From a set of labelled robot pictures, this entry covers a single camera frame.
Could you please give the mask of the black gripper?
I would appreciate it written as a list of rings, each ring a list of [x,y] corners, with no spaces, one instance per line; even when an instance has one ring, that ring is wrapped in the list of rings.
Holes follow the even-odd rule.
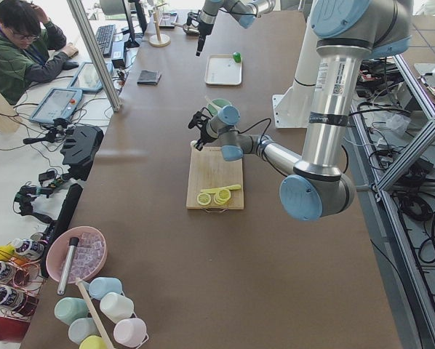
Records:
[[[199,35],[196,49],[196,56],[199,57],[203,51],[206,36],[211,34],[214,27],[214,16],[204,10],[190,11],[187,14],[186,25],[193,34]]]
[[[195,143],[195,149],[198,151],[201,151],[204,145],[213,143],[218,139],[218,134],[210,128],[212,118],[205,115],[204,110],[209,111],[207,107],[201,108],[199,111],[195,112],[188,123],[189,129],[196,127],[200,131],[200,137]]]

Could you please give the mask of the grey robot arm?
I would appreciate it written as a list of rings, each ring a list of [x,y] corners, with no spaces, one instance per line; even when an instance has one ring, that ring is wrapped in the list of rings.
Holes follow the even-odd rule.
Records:
[[[201,55],[220,10],[230,14],[241,27],[249,28],[257,17],[272,12],[275,6],[276,2],[272,0],[250,1],[247,4],[237,0],[206,0],[198,12],[191,13],[191,21],[196,22],[199,33],[196,56]]]
[[[200,131],[196,148],[219,141],[226,161],[255,154],[268,162],[284,175],[280,201],[297,220],[317,220],[346,210],[355,187],[338,168],[338,157],[360,65],[408,49],[412,10],[411,1],[313,3],[307,26],[316,35],[320,63],[301,154],[269,136],[239,131],[240,114],[232,105],[220,108],[214,116],[193,115],[189,127]]]

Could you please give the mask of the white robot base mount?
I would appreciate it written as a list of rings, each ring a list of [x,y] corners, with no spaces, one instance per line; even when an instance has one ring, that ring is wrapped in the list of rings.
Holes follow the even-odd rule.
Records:
[[[294,129],[308,126],[319,65],[316,43],[317,36],[311,27],[309,15],[293,84],[283,95],[273,95],[276,128]]]

